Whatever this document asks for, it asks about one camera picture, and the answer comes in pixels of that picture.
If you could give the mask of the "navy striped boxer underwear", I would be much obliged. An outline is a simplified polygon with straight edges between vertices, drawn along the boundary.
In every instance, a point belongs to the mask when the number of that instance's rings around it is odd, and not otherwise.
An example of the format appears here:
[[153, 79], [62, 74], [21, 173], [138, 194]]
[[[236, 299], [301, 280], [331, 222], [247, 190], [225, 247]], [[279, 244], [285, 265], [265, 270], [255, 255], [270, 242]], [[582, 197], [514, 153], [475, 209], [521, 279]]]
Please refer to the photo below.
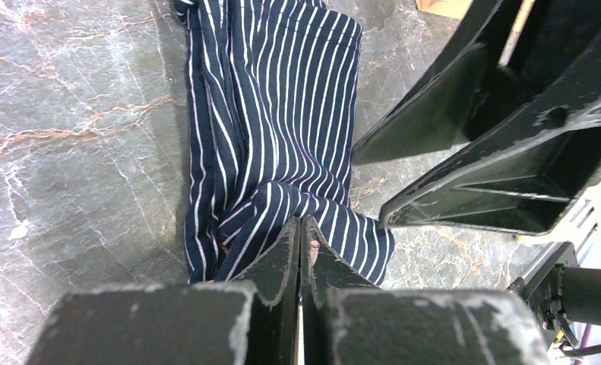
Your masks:
[[188, 282], [237, 276], [293, 217], [381, 284], [392, 233], [350, 207], [362, 26], [321, 1], [176, 1], [188, 31]]

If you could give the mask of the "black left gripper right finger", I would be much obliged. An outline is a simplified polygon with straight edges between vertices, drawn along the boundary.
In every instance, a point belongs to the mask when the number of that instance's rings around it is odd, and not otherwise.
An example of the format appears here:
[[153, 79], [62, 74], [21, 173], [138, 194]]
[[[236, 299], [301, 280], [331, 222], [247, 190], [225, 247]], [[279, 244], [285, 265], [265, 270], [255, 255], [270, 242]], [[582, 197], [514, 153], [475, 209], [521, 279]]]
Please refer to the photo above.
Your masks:
[[524, 302], [499, 290], [383, 290], [300, 221], [306, 364], [547, 364]]

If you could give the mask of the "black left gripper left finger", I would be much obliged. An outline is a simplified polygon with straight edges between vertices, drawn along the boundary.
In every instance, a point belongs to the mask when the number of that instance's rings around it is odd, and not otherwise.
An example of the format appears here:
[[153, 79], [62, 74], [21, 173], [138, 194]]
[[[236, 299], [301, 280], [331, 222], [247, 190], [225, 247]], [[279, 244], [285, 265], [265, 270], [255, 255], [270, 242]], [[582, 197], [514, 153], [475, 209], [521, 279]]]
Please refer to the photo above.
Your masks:
[[295, 364], [298, 218], [229, 281], [73, 291], [30, 364]]

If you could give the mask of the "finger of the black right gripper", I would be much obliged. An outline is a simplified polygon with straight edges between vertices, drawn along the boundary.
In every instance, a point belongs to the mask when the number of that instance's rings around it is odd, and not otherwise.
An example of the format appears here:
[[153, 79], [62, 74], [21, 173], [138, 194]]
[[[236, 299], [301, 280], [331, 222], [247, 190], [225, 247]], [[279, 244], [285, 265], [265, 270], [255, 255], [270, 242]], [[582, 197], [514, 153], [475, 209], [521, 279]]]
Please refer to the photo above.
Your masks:
[[489, 92], [521, 3], [474, 1], [422, 77], [353, 146], [369, 164], [448, 149]]
[[384, 203], [386, 227], [540, 235], [601, 180], [601, 30], [537, 98]]

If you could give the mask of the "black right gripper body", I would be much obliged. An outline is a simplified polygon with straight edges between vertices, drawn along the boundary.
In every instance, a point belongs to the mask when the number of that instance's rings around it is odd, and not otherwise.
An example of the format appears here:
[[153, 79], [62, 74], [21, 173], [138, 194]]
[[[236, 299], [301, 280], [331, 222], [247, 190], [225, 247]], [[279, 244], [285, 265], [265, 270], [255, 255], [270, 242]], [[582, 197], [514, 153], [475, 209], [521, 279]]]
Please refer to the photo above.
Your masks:
[[535, 1], [508, 63], [487, 72], [466, 139], [477, 139], [541, 94], [600, 30], [601, 1]]

